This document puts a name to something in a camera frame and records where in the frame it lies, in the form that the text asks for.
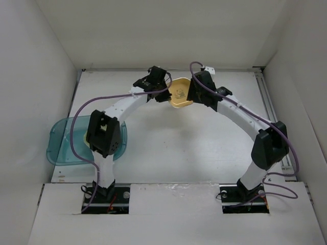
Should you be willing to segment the yellow panda plate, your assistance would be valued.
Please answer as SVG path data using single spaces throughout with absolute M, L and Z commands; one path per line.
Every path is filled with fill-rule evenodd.
M 190 88 L 191 80 L 188 78 L 174 79 L 172 85 L 169 88 L 171 99 L 169 103 L 174 108 L 182 108 L 189 106 L 193 101 L 189 101 L 188 92 Z

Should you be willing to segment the green panda plate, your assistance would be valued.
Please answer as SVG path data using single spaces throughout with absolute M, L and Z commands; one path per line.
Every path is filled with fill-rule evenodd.
M 89 148 L 89 143 L 87 141 L 87 131 L 84 133 L 83 141 L 84 141 L 84 144 Z

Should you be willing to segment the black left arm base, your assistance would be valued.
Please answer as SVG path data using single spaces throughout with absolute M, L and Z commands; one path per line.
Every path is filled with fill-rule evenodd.
M 130 200 L 130 184 L 116 184 L 113 182 L 108 188 L 98 187 L 91 200 L 95 181 L 92 185 L 82 185 L 84 194 L 81 208 L 82 214 L 128 214 Z

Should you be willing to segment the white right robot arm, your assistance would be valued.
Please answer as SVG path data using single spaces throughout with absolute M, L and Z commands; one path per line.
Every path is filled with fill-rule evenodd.
M 168 101 L 174 107 L 183 107 L 186 102 L 205 105 L 229 118 L 253 140 L 252 162 L 237 181 L 236 195 L 240 200 L 252 198 L 269 170 L 289 153 L 286 125 L 263 119 L 247 109 L 229 89 L 217 88 L 208 71 L 197 72 L 191 79 L 163 81 L 160 88 L 165 91 L 156 96 L 158 102 Z

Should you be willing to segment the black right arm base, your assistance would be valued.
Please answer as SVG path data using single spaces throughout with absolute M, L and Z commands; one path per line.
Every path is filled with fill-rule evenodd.
M 247 190 L 240 181 L 236 184 L 220 184 L 216 199 L 221 201 L 224 214 L 269 213 L 263 184 Z

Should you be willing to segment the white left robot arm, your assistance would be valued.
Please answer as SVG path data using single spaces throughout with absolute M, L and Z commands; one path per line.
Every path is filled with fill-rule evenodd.
M 171 78 L 170 73 L 153 66 L 148 70 L 146 77 L 133 83 L 127 96 L 103 111 L 92 112 L 86 142 L 99 168 L 97 170 L 98 182 L 93 182 L 93 185 L 98 184 L 95 191 L 100 201 L 109 202 L 114 195 L 113 155 L 123 142 L 121 124 L 149 100 L 156 99 L 158 102 L 165 102 L 171 98 L 165 77 Z

